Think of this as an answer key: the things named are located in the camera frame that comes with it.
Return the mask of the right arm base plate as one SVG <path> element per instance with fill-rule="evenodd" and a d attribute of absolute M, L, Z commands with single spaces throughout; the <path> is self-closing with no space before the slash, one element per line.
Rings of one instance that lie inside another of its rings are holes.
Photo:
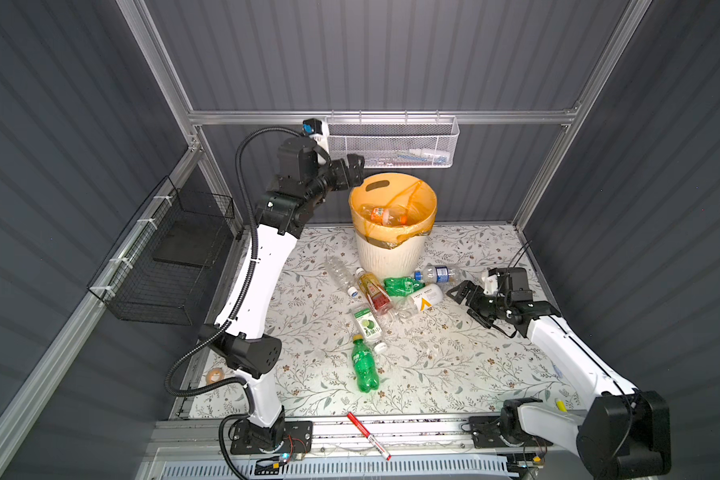
<path fill-rule="evenodd" d="M 467 426 L 476 449 L 513 447 L 513 444 L 502 434 L 499 414 L 470 416 Z"/>

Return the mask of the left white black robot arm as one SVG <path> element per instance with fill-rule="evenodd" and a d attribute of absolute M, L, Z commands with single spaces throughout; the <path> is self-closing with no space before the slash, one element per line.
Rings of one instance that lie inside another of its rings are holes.
<path fill-rule="evenodd" d="M 259 203 L 252 203 L 245 186 L 240 188 L 250 227 L 248 267 L 235 281 L 215 326 L 203 328 L 200 343 L 169 368 L 164 381 L 169 394 L 182 398 L 241 385 L 248 402 L 246 412 L 237 417 L 245 428 L 241 437 L 264 452 L 279 448 L 285 435 L 284 407 L 273 373 L 282 343 L 264 332 L 272 294 L 316 208 L 329 193 L 360 186 L 365 164 L 357 154 L 331 157 L 328 128 L 316 118 L 303 121 L 300 132 L 284 132 L 288 137 L 277 151 L 279 174 Z M 223 357 L 232 376 L 194 389 L 174 386 L 179 367 L 204 348 Z"/>

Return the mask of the large green soda bottle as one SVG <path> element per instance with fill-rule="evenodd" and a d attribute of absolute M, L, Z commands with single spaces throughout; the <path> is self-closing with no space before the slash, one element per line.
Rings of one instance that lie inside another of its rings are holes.
<path fill-rule="evenodd" d="M 361 334 L 356 334 L 352 337 L 352 344 L 351 359 L 358 388 L 364 393 L 378 390 L 380 387 L 380 378 L 371 349 Z"/>

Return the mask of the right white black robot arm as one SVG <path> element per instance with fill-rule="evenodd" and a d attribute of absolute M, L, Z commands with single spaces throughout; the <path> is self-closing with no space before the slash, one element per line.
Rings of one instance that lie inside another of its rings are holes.
<path fill-rule="evenodd" d="M 505 401 L 494 428 L 522 446 L 545 440 L 575 454 L 595 479 L 635 479 L 670 472 L 668 403 L 641 390 L 603 361 L 549 302 L 537 301 L 507 276 L 495 287 L 465 280 L 447 296 L 486 328 L 502 320 L 540 348 L 579 395 L 582 409 L 563 412 L 535 398 Z"/>

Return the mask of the clear crushed bottle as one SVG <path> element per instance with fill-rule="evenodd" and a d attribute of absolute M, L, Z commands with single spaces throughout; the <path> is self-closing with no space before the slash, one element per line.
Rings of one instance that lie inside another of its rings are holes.
<path fill-rule="evenodd" d="M 340 258 L 329 256 L 326 258 L 324 266 L 329 276 L 343 293 L 355 300 L 360 297 L 354 275 Z"/>

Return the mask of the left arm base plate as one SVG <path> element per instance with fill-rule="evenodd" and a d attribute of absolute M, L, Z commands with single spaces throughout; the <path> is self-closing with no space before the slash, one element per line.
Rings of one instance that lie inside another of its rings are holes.
<path fill-rule="evenodd" d="M 264 428 L 248 420 L 237 422 L 228 433 L 233 455 L 306 454 L 311 451 L 314 423 L 287 420 Z"/>

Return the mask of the orange label bottle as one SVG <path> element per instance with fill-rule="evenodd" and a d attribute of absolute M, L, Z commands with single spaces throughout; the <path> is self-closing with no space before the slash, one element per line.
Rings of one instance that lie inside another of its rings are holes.
<path fill-rule="evenodd" d="M 399 227 L 408 224 L 408 210 L 398 205 L 364 204 L 361 215 L 369 222 L 385 227 Z"/>

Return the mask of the white yellow logo bottle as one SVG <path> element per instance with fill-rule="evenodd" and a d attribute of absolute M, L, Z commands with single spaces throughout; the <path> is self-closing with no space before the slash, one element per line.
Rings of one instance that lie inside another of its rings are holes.
<path fill-rule="evenodd" d="M 432 309 L 444 300 L 443 290 L 436 284 L 428 284 L 416 292 L 404 297 L 396 310 L 403 317 L 412 317 Z"/>

